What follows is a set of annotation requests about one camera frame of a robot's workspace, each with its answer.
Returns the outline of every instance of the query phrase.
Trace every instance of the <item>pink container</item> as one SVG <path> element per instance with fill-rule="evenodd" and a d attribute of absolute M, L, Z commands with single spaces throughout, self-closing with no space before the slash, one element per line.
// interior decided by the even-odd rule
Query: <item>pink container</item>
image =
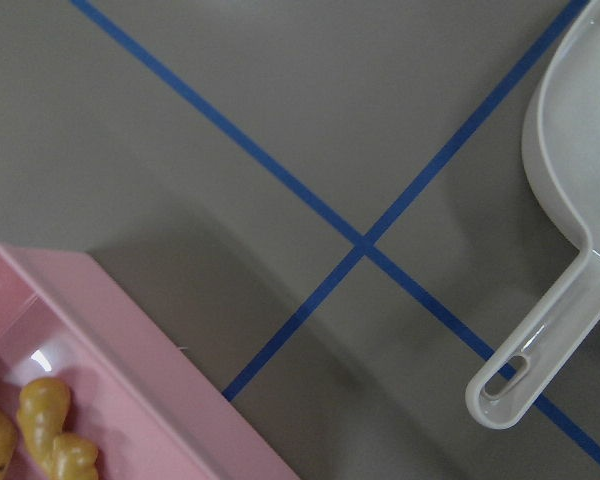
<path fill-rule="evenodd" d="M 0 407 L 40 376 L 104 480 L 298 479 L 91 257 L 0 244 Z M 6 478 L 44 479 L 22 442 Z"/>

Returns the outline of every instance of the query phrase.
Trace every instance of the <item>blue tape line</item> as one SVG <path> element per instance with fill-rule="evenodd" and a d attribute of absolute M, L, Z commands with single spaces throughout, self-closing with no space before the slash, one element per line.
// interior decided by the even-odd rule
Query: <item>blue tape line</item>
<path fill-rule="evenodd" d="M 451 313 L 436 298 L 420 286 L 414 279 L 398 267 L 390 258 L 382 252 L 373 248 L 367 252 L 369 259 L 384 271 L 393 281 L 402 287 L 407 293 L 415 298 L 424 308 L 436 317 L 444 326 L 460 338 L 471 350 L 477 353 L 483 360 L 488 360 L 493 354 L 493 349 L 458 317 Z M 500 374 L 510 379 L 515 370 L 506 364 L 500 370 Z M 546 396 L 540 395 L 534 405 L 560 430 L 571 438 L 589 457 L 600 465 L 600 445 L 587 435 L 567 415 L 555 406 Z"/>
<path fill-rule="evenodd" d="M 353 248 L 342 261 L 331 271 L 314 292 L 300 305 L 298 310 L 287 320 L 276 334 L 262 347 L 256 356 L 238 374 L 238 376 L 222 392 L 229 401 L 233 400 L 258 372 L 282 348 L 298 328 L 311 316 L 316 308 L 338 286 L 342 279 L 364 256 L 362 248 Z"/>
<path fill-rule="evenodd" d="M 600 445 L 567 417 L 562 410 L 544 395 L 540 395 L 534 405 L 600 465 Z"/>
<path fill-rule="evenodd" d="M 424 308 L 426 308 L 434 317 L 440 320 L 449 330 L 451 330 L 465 345 L 476 352 L 483 360 L 488 360 L 493 355 L 493 349 L 469 327 L 467 327 L 458 317 L 451 313 L 442 303 L 434 298 L 413 278 L 396 265 L 389 257 L 377 248 L 369 249 L 366 252 L 367 257 L 375 263 L 383 272 L 400 285 L 404 291 L 415 298 Z"/>
<path fill-rule="evenodd" d="M 151 71 L 167 83 L 181 97 L 194 106 L 209 121 L 229 136 L 236 144 L 243 148 L 258 163 L 266 168 L 272 175 L 280 180 L 287 188 L 293 191 L 307 205 L 309 205 L 324 220 L 338 230 L 345 238 L 357 245 L 336 266 L 309 298 L 298 308 L 278 332 L 267 342 L 260 352 L 225 389 L 223 395 L 232 400 L 253 379 L 262 367 L 279 351 L 284 343 L 300 328 L 315 309 L 338 286 L 344 277 L 366 254 L 376 265 L 396 281 L 405 291 L 412 295 L 429 312 L 439 319 L 458 338 L 468 345 L 481 358 L 487 360 L 493 349 L 480 337 L 451 313 L 444 305 L 436 300 L 430 293 L 409 277 L 402 269 L 393 263 L 382 252 L 373 247 L 386 230 L 424 190 L 429 182 L 449 162 L 451 157 L 462 147 L 467 139 L 486 120 L 502 99 L 520 81 L 524 74 L 531 68 L 537 59 L 544 53 L 548 46 L 557 38 L 566 25 L 588 3 L 587 1 L 572 1 L 565 10 L 554 20 L 549 29 L 534 43 L 525 56 L 514 66 L 507 76 L 498 84 L 496 89 L 489 94 L 478 109 L 460 127 L 447 144 L 429 162 L 425 169 L 407 187 L 400 197 L 389 207 L 382 217 L 374 224 L 369 232 L 362 237 L 351 225 L 340 217 L 326 203 L 320 200 L 307 187 L 299 182 L 291 173 L 270 157 L 260 146 L 252 141 L 246 134 L 239 130 L 226 117 L 218 112 L 212 105 L 204 100 L 198 93 L 185 84 L 173 72 L 149 54 L 135 40 L 124 33 L 106 16 L 95 9 L 89 2 L 70 0 L 88 18 L 100 26 L 114 40 L 123 46 L 129 53 L 145 64 Z M 509 378 L 513 371 L 503 368 L 501 373 Z M 535 403 L 536 407 L 553 421 L 565 434 L 576 442 L 593 460 L 600 465 L 600 446 L 589 437 L 580 427 L 570 420 L 544 395 Z"/>
<path fill-rule="evenodd" d="M 102 12 L 86 0 L 70 0 L 82 13 L 90 18 L 96 25 L 104 30 L 113 40 L 127 50 L 137 60 L 142 62 L 149 70 L 169 85 L 180 97 L 186 100 L 207 120 L 214 124 L 227 137 L 233 140 L 247 154 L 262 165 L 269 173 L 282 182 L 289 190 L 295 193 L 314 212 L 322 217 L 333 228 L 340 232 L 351 243 L 365 244 L 362 234 L 353 228 L 335 210 L 321 200 L 302 182 L 294 177 L 291 172 L 265 152 L 256 142 L 249 138 L 242 130 L 233 124 L 227 117 L 220 113 L 213 105 L 207 102 L 198 92 L 187 85 L 175 73 L 167 68 L 156 57 L 149 53 L 142 45 L 127 35 L 120 27 L 114 24 Z"/>
<path fill-rule="evenodd" d="M 504 100 L 518 82 L 525 76 L 542 54 L 560 36 L 567 25 L 580 13 L 588 0 L 572 0 L 551 22 L 544 33 L 533 43 L 522 58 L 513 66 L 505 77 L 496 85 L 493 91 L 487 95 L 478 108 L 453 134 L 449 141 L 429 161 L 425 168 L 411 182 L 411 184 L 400 194 L 393 204 L 382 214 L 378 221 L 365 235 L 368 241 L 375 243 L 393 225 L 398 217 L 413 203 L 422 193 L 425 187 L 451 160 L 453 155 L 467 142 L 473 133 L 484 123 L 496 107 Z"/>

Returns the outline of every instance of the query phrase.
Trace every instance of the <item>pink plastic bin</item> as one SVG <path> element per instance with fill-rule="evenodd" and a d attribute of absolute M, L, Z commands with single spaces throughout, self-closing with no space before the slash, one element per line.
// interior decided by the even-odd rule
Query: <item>pink plastic bin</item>
<path fill-rule="evenodd" d="M 45 375 L 102 479 L 298 479 L 91 257 L 0 244 L 0 407 Z M 20 443 L 7 480 L 43 478 Z"/>

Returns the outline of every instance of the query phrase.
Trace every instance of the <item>scoop handle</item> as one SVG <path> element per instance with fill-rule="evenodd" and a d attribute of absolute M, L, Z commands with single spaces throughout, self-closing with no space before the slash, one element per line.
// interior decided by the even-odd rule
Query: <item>scoop handle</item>
<path fill-rule="evenodd" d="M 599 319 L 600 255 L 581 251 L 469 382 L 473 417 L 495 429 L 516 424 Z M 499 375 L 508 381 L 493 391 Z"/>

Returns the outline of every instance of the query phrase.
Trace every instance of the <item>white plastic scoop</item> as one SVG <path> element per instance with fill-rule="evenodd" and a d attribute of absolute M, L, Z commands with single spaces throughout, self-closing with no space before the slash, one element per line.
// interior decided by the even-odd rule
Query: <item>white plastic scoop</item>
<path fill-rule="evenodd" d="M 600 319 L 600 0 L 554 55 L 522 143 L 536 197 L 580 253 L 467 386 L 469 411 L 490 428 L 520 420 Z M 493 391 L 507 363 L 516 373 Z"/>

